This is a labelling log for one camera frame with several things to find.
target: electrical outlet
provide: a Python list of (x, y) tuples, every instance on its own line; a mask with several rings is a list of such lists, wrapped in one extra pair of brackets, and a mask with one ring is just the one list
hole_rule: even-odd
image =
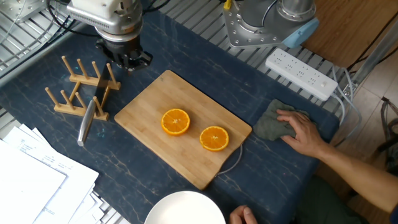
[(322, 101), (329, 99), (338, 85), (331, 78), (282, 49), (274, 50), (267, 57), (266, 66)]

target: orange half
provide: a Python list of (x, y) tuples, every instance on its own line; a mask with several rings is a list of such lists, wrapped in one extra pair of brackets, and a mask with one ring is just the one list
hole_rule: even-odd
[(226, 130), (218, 126), (210, 126), (200, 134), (200, 144), (210, 151), (221, 151), (229, 143), (229, 136)]
[(190, 119), (187, 112), (181, 109), (171, 109), (163, 115), (161, 123), (167, 134), (178, 136), (188, 130)]

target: knife handle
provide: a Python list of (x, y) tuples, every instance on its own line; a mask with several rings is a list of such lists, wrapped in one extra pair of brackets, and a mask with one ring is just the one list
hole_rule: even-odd
[(91, 123), (93, 122), (94, 113), (95, 113), (95, 102), (94, 100), (91, 100), (90, 103), (88, 104), (83, 120), (81, 121), (79, 136), (77, 137), (77, 144), (79, 146), (85, 145), (88, 131), (90, 130)]

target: human hand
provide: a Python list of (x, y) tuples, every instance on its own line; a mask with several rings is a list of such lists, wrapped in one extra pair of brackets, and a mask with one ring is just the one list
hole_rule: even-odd
[(256, 218), (254, 218), (251, 209), (245, 205), (241, 205), (236, 208), (229, 215), (229, 224), (257, 224)]
[(317, 127), (302, 113), (293, 111), (276, 111), (280, 116), (278, 121), (287, 121), (296, 132), (296, 138), (282, 136), (281, 139), (298, 153), (319, 158), (320, 154), (328, 149), (329, 144), (322, 140)]

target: white bowl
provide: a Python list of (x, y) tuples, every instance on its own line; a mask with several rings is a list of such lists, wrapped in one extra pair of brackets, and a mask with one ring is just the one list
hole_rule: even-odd
[(226, 224), (220, 209), (207, 196), (191, 191), (170, 194), (156, 203), (145, 224)]

